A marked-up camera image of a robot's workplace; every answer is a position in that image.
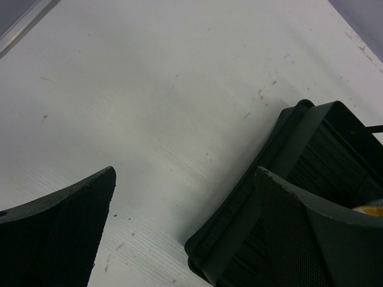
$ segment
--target black cable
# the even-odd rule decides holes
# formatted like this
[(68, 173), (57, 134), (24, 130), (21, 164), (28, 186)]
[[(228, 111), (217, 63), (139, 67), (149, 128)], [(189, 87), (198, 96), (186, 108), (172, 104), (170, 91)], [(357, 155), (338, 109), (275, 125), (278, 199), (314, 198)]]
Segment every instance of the black cable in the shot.
[(370, 133), (383, 133), (383, 126), (366, 127), (366, 130)]

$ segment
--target scratch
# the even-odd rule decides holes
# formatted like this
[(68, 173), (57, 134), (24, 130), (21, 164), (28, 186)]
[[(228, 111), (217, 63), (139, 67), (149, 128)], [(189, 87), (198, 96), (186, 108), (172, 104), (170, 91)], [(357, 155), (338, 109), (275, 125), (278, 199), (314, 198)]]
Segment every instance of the scratch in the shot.
[(48, 81), (48, 82), (54, 83), (52, 80), (47, 79), (47, 78), (44, 78), (44, 77), (40, 77), (40, 79), (42, 79), (42, 80), (44, 80), (44, 81)]
[(105, 265), (105, 272), (108, 272), (108, 268), (109, 268), (109, 261), (110, 261), (110, 258), (112, 257), (111, 254), (108, 255), (108, 259), (107, 259), (107, 264)]
[(115, 250), (118, 251), (124, 245), (125, 245), (125, 242), (121, 243)]
[(251, 111), (248, 112), (248, 113), (246, 114), (246, 116), (244, 116), (244, 120), (245, 120), (250, 114), (251, 114)]
[(167, 98), (168, 96), (170, 96), (170, 93), (172, 92), (173, 88), (174, 88), (174, 85), (172, 85), (171, 89), (168, 91), (168, 93), (166, 94), (165, 98)]
[(348, 35), (346, 32), (344, 32), (344, 34), (346, 34), (346, 35), (347, 35), (347, 37), (349, 37), (349, 38), (350, 38), (350, 40), (352, 40), (352, 37), (351, 37), (350, 35)]

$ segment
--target orange object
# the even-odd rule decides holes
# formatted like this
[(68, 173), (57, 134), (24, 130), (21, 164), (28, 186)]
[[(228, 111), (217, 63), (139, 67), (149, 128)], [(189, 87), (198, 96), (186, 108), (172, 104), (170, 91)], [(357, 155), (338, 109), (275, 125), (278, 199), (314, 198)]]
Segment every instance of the orange object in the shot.
[(353, 208), (353, 210), (372, 216), (383, 217), (383, 207), (380, 206), (362, 205)]

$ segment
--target scuffed white surface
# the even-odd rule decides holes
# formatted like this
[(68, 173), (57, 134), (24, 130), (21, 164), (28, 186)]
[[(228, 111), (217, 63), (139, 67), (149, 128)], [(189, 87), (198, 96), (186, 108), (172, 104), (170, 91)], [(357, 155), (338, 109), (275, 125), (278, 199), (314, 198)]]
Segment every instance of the scuffed white surface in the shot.
[(327, 1), (61, 1), (0, 60), (0, 208), (112, 165), (89, 286), (208, 286), (183, 244), (283, 108), (341, 100), (382, 123), (363, 47)]

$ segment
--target metal edge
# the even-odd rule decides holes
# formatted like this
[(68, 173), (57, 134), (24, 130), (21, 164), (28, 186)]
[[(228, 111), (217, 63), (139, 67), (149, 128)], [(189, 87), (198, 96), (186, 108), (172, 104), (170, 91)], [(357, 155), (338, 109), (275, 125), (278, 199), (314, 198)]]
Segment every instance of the metal edge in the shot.
[(30, 7), (0, 38), (0, 58), (25, 35), (24, 31), (29, 31), (58, 2), (59, 0), (39, 0)]

